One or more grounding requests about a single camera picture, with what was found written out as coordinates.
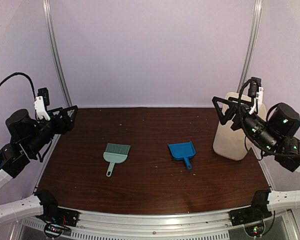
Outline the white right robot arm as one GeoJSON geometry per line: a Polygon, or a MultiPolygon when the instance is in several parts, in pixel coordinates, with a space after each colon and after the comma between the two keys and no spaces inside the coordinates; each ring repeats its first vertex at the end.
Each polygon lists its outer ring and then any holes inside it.
{"type": "Polygon", "coordinates": [[[249,97],[239,100],[213,97],[219,124],[213,141],[218,155],[241,161],[251,147],[259,148],[264,160],[274,160],[266,167],[272,187],[257,190],[251,205],[230,211],[234,226],[270,217],[274,212],[300,208],[300,115],[291,106],[280,102],[266,111],[251,112],[249,97]]]}

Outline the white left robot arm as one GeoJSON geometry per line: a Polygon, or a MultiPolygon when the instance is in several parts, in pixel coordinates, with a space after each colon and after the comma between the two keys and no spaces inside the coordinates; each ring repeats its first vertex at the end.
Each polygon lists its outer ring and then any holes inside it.
{"type": "Polygon", "coordinates": [[[31,160],[43,161],[42,149],[53,143],[55,136],[74,128],[78,107],[55,108],[31,118],[27,109],[14,112],[5,124],[10,142],[0,149],[0,228],[28,217],[64,225],[66,217],[49,190],[31,193],[32,184],[25,171],[31,160]]]}

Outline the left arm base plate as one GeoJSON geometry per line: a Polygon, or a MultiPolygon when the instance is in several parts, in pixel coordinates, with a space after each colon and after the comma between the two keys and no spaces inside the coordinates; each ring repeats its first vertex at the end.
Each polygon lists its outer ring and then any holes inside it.
{"type": "Polygon", "coordinates": [[[54,207],[49,210],[45,209],[42,215],[36,217],[49,223],[56,223],[67,227],[76,227],[79,219],[79,212],[67,208],[54,207]]]}

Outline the green hand brush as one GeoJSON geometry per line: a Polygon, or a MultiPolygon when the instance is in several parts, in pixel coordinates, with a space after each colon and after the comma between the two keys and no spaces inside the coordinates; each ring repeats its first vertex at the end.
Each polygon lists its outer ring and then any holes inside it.
{"type": "Polygon", "coordinates": [[[108,163],[106,176],[112,176],[115,165],[124,163],[129,155],[131,146],[127,144],[107,143],[103,159],[108,163]]]}

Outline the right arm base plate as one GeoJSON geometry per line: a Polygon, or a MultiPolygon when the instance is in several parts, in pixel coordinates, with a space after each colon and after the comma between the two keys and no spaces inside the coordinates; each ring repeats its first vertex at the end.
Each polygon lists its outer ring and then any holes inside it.
{"type": "Polygon", "coordinates": [[[244,208],[238,208],[229,212],[232,226],[246,225],[253,222],[262,221],[271,217],[273,214],[268,211],[266,206],[251,205],[244,208]]]}

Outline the blue plastic dustpan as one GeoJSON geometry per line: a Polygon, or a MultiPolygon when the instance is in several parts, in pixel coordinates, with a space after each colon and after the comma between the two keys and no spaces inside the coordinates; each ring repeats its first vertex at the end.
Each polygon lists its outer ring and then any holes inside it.
{"type": "Polygon", "coordinates": [[[191,159],[196,155],[196,150],[191,141],[168,144],[168,148],[174,160],[184,161],[186,168],[191,171],[191,159]]]}

